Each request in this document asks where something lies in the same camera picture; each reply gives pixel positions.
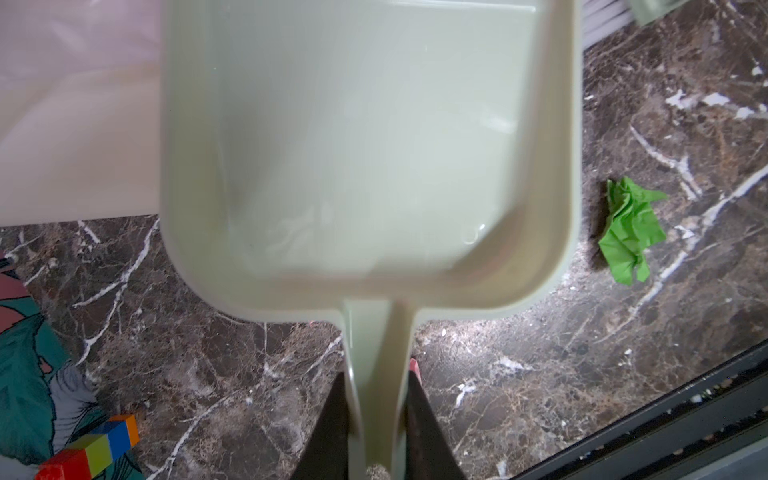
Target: colorful rug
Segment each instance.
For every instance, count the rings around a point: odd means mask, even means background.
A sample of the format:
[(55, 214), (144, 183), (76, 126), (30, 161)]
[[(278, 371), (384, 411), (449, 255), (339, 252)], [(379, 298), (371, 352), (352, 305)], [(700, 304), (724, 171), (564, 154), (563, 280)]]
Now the colorful rug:
[[(2, 252), (0, 412), (0, 472), (18, 480), (34, 478), (39, 464), (108, 417)], [(95, 478), (144, 475), (127, 453)]]

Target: green block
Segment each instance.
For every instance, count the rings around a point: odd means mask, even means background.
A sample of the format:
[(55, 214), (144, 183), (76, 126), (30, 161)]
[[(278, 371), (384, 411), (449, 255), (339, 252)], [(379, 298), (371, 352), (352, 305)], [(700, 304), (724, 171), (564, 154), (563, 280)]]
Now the green block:
[(67, 445), (67, 450), (85, 450), (91, 477), (100, 474), (112, 464), (109, 438), (106, 435), (83, 435), (76, 442)]

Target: marble floor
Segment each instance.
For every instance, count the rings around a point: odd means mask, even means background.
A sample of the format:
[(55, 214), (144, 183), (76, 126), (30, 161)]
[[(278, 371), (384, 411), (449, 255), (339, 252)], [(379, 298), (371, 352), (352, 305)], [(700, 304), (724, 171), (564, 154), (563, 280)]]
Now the marble floor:
[[(584, 56), (583, 223), (561, 284), (516, 316), (433, 321), (425, 389), (470, 479), (513, 475), (768, 338), (768, 4), (694, 0)], [(597, 247), (604, 183), (669, 194), (646, 283)], [(109, 412), (136, 412), (151, 478), (287, 478), (339, 332), (221, 315), (170, 265), (156, 217), (0, 230)]]

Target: toy block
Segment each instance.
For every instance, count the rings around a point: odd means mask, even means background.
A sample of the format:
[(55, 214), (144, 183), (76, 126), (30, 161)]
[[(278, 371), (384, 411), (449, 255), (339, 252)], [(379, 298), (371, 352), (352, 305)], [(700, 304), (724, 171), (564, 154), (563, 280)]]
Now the toy block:
[(35, 480), (91, 480), (85, 450), (61, 450), (45, 463)]
[(106, 435), (88, 433), (65, 448), (67, 450), (85, 450), (85, 455), (88, 457), (88, 468), (91, 470), (91, 477), (100, 474), (112, 463), (109, 438)]
[(106, 421), (91, 430), (91, 433), (107, 436), (113, 460), (117, 460), (131, 449), (131, 437), (128, 435), (128, 425), (125, 422)]
[(136, 417), (133, 415), (115, 415), (109, 418), (110, 422), (125, 422), (128, 427), (128, 436), (131, 437), (131, 446), (139, 443), (139, 431), (136, 428)]

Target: crumpled green paper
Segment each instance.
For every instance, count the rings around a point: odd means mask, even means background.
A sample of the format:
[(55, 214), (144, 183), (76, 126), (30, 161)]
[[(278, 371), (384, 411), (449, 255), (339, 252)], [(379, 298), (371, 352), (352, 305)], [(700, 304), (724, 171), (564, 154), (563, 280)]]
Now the crumpled green paper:
[(632, 284), (632, 272), (644, 282), (650, 275), (643, 250), (663, 242), (667, 235), (661, 229), (650, 202), (664, 200), (664, 192), (645, 190), (628, 177), (620, 182), (608, 181), (608, 214), (605, 235), (600, 239), (602, 250), (614, 279)]

